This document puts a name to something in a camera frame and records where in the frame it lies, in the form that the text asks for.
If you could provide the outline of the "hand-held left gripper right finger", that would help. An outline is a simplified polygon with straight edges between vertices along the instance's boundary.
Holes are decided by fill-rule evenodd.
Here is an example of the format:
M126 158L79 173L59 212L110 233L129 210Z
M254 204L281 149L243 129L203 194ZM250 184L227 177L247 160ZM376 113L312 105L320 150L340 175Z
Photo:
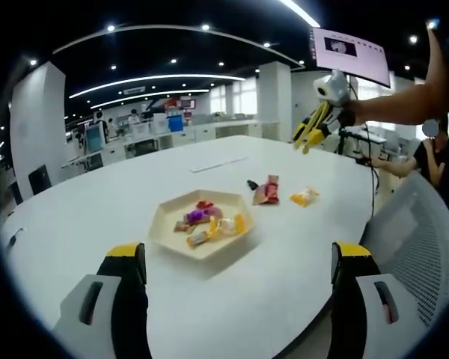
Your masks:
M361 245L332 244L329 358L404 358L426 336L417 299Z

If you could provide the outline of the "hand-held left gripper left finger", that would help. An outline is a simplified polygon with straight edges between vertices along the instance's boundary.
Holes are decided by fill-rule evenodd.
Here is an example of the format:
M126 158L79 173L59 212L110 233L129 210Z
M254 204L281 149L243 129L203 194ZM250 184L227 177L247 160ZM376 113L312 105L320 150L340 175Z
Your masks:
M75 358L150 358L144 244L112 248L60 305L53 334Z

